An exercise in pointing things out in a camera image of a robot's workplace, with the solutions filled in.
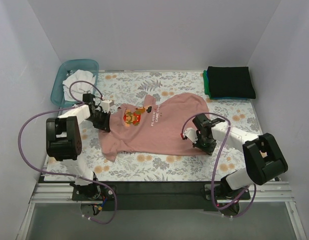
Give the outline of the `pink t shirt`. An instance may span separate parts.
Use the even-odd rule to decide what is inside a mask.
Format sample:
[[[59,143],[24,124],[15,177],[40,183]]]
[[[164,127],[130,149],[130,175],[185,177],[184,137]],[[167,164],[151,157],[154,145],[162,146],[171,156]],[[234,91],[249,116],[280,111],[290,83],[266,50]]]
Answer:
[[[174,156],[200,156],[204,152],[181,138],[183,125],[193,128],[187,119],[208,112],[205,100],[193,93],[174,95],[161,104],[146,95],[143,106],[122,104],[111,114],[110,131],[99,131],[104,157],[114,161],[118,153],[150,153]]]

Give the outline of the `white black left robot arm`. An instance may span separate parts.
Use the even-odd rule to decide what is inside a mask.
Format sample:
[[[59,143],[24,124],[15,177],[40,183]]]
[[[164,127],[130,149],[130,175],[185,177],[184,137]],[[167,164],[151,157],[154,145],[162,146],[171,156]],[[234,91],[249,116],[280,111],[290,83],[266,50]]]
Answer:
[[[66,113],[46,120],[46,152],[66,167],[67,172],[74,177],[72,186],[79,194],[90,200],[101,195],[96,174],[89,169],[87,161],[81,156],[83,150],[80,134],[80,124],[84,121],[92,123],[93,127],[104,132],[110,132],[110,108],[112,100],[95,102],[91,93],[82,95],[83,104],[75,106]]]

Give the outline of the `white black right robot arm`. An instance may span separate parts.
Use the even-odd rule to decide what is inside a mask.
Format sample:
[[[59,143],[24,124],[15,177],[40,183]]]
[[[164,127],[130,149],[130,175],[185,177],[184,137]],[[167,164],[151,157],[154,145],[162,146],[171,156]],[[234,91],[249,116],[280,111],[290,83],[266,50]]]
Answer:
[[[270,133],[257,135],[232,127],[221,116],[208,119],[205,113],[196,115],[194,128],[182,130],[183,139],[189,139],[194,148],[212,155],[217,142],[228,145],[244,156],[245,166],[224,176],[220,184],[212,186],[210,195],[232,198],[250,185],[263,185],[288,171],[288,164],[275,139]]]

